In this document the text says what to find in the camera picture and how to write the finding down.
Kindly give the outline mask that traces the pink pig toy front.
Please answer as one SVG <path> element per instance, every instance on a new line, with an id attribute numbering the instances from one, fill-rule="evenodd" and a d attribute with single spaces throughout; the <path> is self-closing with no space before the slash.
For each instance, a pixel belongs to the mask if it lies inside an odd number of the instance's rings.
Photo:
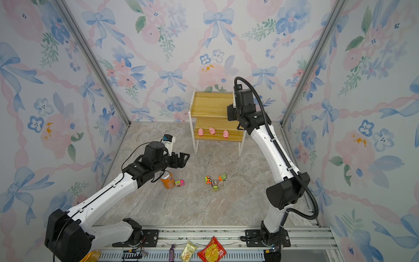
<path id="1" fill-rule="evenodd" d="M 204 136 L 205 132 L 202 128 L 199 128 L 199 130 L 197 131 L 197 134 L 198 134 L 199 137 L 202 137 L 202 136 Z"/>

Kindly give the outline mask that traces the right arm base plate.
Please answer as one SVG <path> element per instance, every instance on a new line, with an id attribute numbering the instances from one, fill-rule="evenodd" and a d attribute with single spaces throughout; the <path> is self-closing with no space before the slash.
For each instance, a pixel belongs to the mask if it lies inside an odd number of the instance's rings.
<path id="1" fill-rule="evenodd" d="M 283 247 L 291 247 L 291 241 L 286 229 L 280 230 L 280 238 L 276 238 L 273 244 L 267 244 L 261 235 L 259 229 L 246 229 L 244 236 L 240 237 L 240 240 L 245 242 L 247 247 L 263 247 L 263 248 L 274 248 L 280 245 Z"/>

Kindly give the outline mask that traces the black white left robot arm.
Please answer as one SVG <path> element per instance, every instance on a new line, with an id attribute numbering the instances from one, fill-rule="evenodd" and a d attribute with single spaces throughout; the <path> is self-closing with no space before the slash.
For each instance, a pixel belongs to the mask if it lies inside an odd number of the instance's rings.
<path id="1" fill-rule="evenodd" d="M 95 226 L 96 221 L 148 181 L 156 182 L 157 173 L 184 168 L 189 158 L 188 153 L 171 152 L 163 142 L 146 143 L 144 154 L 133 163 L 123 165 L 121 173 L 100 191 L 66 211 L 54 211 L 48 218 L 45 237 L 52 260 L 79 262 L 106 245 L 141 245 L 144 240 L 142 226 L 132 218 L 107 226 Z"/>

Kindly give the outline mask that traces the grey green toy truck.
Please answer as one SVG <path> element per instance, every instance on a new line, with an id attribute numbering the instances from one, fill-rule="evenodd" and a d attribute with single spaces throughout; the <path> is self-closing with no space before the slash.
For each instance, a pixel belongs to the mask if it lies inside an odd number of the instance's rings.
<path id="1" fill-rule="evenodd" d="M 218 184 L 219 184 L 219 181 L 217 181 L 217 180 L 211 180 L 211 185 L 212 185 L 212 188 L 213 188 L 213 191 L 214 192 L 216 192 L 216 191 L 219 190 Z"/>

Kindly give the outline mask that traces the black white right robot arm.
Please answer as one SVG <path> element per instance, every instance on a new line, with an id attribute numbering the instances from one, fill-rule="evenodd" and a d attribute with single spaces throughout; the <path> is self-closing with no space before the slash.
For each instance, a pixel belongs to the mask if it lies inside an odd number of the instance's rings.
<path id="1" fill-rule="evenodd" d="M 293 212 L 308 220 L 315 219 L 312 214 L 304 214 L 294 205 L 308 189 L 310 178 L 301 173 L 292 164 L 277 139 L 268 115 L 256 111 L 253 92 L 243 90 L 241 85 L 234 88 L 234 103 L 227 107 L 229 121 L 238 121 L 238 129 L 246 131 L 260 147 L 273 173 L 275 184 L 266 189 L 270 206 L 265 219 L 261 223 L 259 237 L 247 237 L 247 242 L 262 242 L 267 247 L 281 246 L 281 237 L 289 213 Z"/>

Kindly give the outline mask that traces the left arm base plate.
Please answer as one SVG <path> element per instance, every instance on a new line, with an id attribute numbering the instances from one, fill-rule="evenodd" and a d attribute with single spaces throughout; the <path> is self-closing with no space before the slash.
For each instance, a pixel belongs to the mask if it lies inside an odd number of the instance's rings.
<path id="1" fill-rule="evenodd" d="M 157 247 L 158 238 L 158 229 L 135 229 L 127 241 L 113 243 L 112 247 Z"/>

